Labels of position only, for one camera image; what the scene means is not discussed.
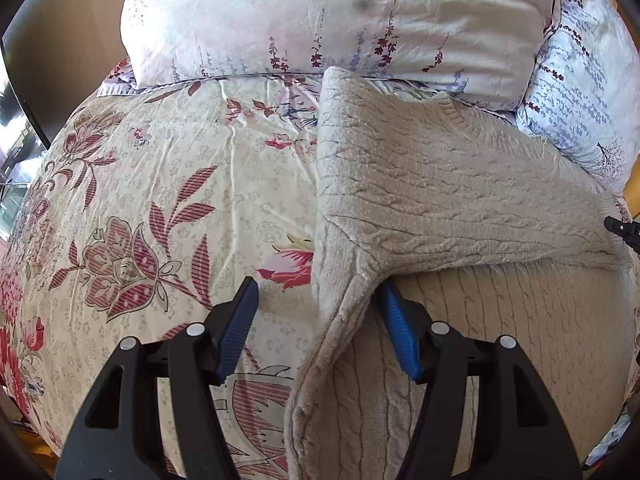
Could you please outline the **beige cable-knit sweater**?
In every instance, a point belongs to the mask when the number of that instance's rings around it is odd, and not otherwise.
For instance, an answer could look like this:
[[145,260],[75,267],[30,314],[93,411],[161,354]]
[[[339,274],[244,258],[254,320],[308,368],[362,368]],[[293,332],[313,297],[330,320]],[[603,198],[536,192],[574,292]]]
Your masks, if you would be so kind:
[[503,119],[340,68],[323,76],[316,159],[318,318],[286,407],[290,476],[398,473],[422,388],[372,308],[386,278],[462,334],[512,335],[586,457],[634,359],[639,263],[603,225],[620,202]]

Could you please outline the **blue floral pillow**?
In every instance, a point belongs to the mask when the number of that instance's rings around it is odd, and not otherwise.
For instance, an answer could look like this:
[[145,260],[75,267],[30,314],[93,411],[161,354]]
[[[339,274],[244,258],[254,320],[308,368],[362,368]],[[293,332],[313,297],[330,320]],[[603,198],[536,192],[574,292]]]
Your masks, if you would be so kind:
[[610,0],[560,8],[515,122],[618,193],[639,155],[639,53]]

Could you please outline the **cream floral bedspread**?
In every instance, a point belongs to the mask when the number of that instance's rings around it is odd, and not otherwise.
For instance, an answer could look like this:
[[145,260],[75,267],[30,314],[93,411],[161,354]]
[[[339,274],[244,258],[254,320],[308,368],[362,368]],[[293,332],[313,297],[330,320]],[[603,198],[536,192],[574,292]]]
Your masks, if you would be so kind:
[[260,306],[224,399],[244,479],[390,479],[416,420],[374,290],[461,260],[470,113],[344,70],[93,98],[1,266],[1,375],[55,448],[126,333],[166,342],[243,282]]

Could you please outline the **pink floral pillow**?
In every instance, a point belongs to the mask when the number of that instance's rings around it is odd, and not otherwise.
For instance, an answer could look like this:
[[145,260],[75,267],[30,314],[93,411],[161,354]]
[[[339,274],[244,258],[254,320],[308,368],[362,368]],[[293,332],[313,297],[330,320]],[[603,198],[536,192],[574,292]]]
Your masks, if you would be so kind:
[[560,0],[125,0],[140,87],[341,67],[490,110],[518,106]]

